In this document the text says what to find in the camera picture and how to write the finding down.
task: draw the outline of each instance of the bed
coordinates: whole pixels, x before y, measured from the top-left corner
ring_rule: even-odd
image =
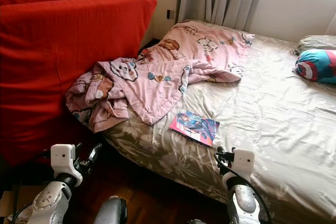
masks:
[[[295,45],[256,35],[239,83],[190,84],[152,126],[128,107],[129,119],[103,135],[135,163],[226,203],[215,149],[169,130],[182,108],[216,119],[214,147],[255,152],[251,182],[274,223],[335,223],[336,86],[293,73]]]

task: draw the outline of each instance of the pink blanket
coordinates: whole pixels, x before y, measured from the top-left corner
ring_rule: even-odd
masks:
[[[127,101],[144,123],[154,124],[189,83],[240,80],[253,37],[207,23],[178,23],[138,60],[97,62],[67,91],[67,107],[93,132],[126,120]]]

